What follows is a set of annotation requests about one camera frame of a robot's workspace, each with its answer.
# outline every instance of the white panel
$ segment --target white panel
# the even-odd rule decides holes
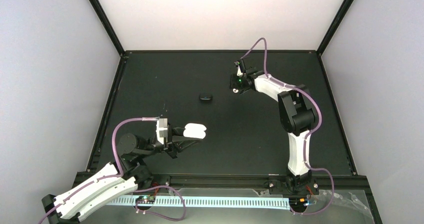
[[[343,0],[99,0],[125,50],[316,50]]]
[[[323,55],[357,170],[388,224],[424,220],[423,7],[355,0]]]
[[[125,197],[124,194],[134,192],[139,187],[138,184],[135,183],[135,177],[131,177],[128,180],[102,192],[100,195],[96,196],[93,200],[87,203],[79,210],[78,220],[80,222],[84,221],[89,215],[93,212],[97,211],[99,208],[103,207],[107,203],[112,200],[115,200],[117,197],[121,196]]]
[[[36,224],[87,166],[119,55],[88,0],[0,0],[0,57],[0,223]]]

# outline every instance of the purple cable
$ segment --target purple cable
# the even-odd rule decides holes
[[[268,74],[268,71],[267,71],[267,52],[268,52],[268,50],[267,50],[267,40],[265,40],[264,37],[259,38],[256,41],[256,43],[250,48],[250,50],[248,50],[246,52],[246,54],[244,54],[241,58],[246,57],[253,50],[253,48],[259,43],[259,41],[261,41],[261,40],[263,40],[263,42],[264,42],[263,72],[265,73],[265,76],[267,78],[269,78],[272,82],[276,83],[276,84],[279,84],[279,85],[281,85],[283,87],[286,87],[286,88],[291,88],[291,89],[293,89],[293,90],[301,93],[303,96],[305,96],[312,103],[313,107],[316,109],[316,112],[318,114],[318,124],[316,125],[315,128],[313,128],[310,132],[308,132],[305,135],[305,137],[304,137],[304,141],[303,141],[303,161],[305,163],[305,166],[307,168],[309,168],[310,170],[312,170],[312,171],[315,171],[315,172],[321,172],[321,171],[322,172],[326,172],[328,174],[328,176],[330,177],[330,180],[331,180],[331,198],[330,198],[330,201],[328,202],[328,204],[324,208],[322,208],[321,210],[315,211],[315,212],[311,212],[311,213],[296,212],[291,207],[290,207],[290,210],[291,210],[292,213],[294,213],[294,214],[300,214],[300,215],[314,215],[314,214],[322,213],[333,202],[333,198],[334,198],[334,180],[333,180],[333,176],[331,175],[330,171],[327,170],[326,168],[313,168],[313,167],[311,167],[307,163],[307,161],[306,161],[306,159],[307,159],[306,158],[306,145],[307,145],[307,139],[308,139],[308,137],[310,135],[312,135],[312,133],[316,132],[321,127],[321,124],[323,123],[323,118],[322,118],[323,115],[321,113],[321,110],[320,110],[320,107],[318,106],[318,104],[315,102],[315,100],[312,98],[312,96],[310,96],[308,93],[306,93],[302,89],[297,88],[294,85],[290,85],[290,84],[287,84],[285,82],[282,82],[282,81],[280,81],[280,80],[278,80],[278,79],[276,79],[276,78],[274,78],[272,76],[269,77],[269,74]]]
[[[182,208],[183,208],[182,216],[181,216],[180,218],[172,218],[172,217],[169,217],[169,216],[166,216],[166,215],[159,214],[159,213],[154,212],[154,211],[150,211],[150,210],[140,210],[140,209],[139,209],[139,203],[140,203],[141,201],[137,201],[137,202],[135,203],[135,209],[137,210],[137,212],[142,211],[143,213],[152,214],[152,215],[155,215],[155,216],[157,216],[157,217],[160,217],[160,218],[166,219],[166,220],[168,220],[168,221],[172,221],[172,222],[179,222],[179,221],[183,220],[183,219],[186,217],[186,212],[187,212],[186,202],[184,201],[184,199],[183,199],[183,197],[181,196],[181,194],[180,194],[180,193],[179,193],[179,192],[178,192],[175,188],[173,188],[173,187],[171,187],[171,186],[167,186],[167,185],[158,185],[158,186],[151,187],[151,188],[147,188],[147,189],[144,189],[144,190],[136,190],[136,191],[134,191],[134,192],[135,192],[135,193],[145,193],[145,192],[149,192],[149,191],[151,191],[151,190],[156,190],[156,189],[159,189],[159,188],[166,188],[166,189],[169,189],[169,190],[173,191],[173,192],[174,192],[174,193],[175,193],[175,194],[179,197],[179,199],[180,199],[180,200],[181,200],[181,202],[182,202]]]
[[[121,123],[119,123],[115,129],[113,130],[112,133],[112,151],[113,151],[113,156],[115,158],[115,162],[116,162],[116,166],[118,167],[118,174],[116,175],[106,175],[106,176],[102,176],[99,177],[97,179],[97,181],[106,179],[106,178],[121,178],[124,175],[124,170],[122,169],[121,166],[121,162],[119,161],[119,157],[118,157],[118,152],[117,152],[117,144],[115,139],[117,138],[117,132],[118,129],[120,127],[122,127],[124,124],[129,123],[129,122],[135,122],[135,121],[145,121],[145,122],[156,122],[157,120],[159,120],[159,117],[137,117],[137,118],[130,118],[130,119],[126,119],[124,121],[121,121]],[[76,191],[74,191],[72,194],[70,194],[68,197],[66,197],[65,199],[63,199],[63,202],[68,201],[69,199],[71,199],[75,194],[77,194],[78,192],[80,192],[82,189],[90,186],[91,184],[93,184],[94,181],[90,181],[88,183],[86,183],[85,185],[81,186],[80,188],[78,188]],[[56,206],[54,206],[52,209],[50,209],[48,212],[45,213],[45,215],[41,218],[41,220],[38,222],[38,224],[43,223],[43,221],[52,213],[54,212],[58,207],[60,207],[62,204],[58,204]]]
[[[263,52],[263,72],[265,73],[266,77],[268,77],[268,72],[267,72],[267,55],[268,55],[268,48],[267,48],[267,40],[264,37],[259,38],[254,44],[253,46],[246,52],[246,54],[244,54],[242,57],[240,57],[240,59],[243,59],[245,57],[247,57],[249,55],[249,53],[251,53],[251,51],[253,50],[253,48],[256,47],[256,45],[260,42],[263,41],[263,47],[264,47],[264,52]]]
[[[48,212],[44,214],[44,216],[41,218],[38,224],[42,224],[44,219],[46,219],[50,214],[52,214],[52,212],[56,211],[56,209],[60,206],[62,206],[62,204],[58,204],[57,206],[54,206],[52,209],[48,210]]]

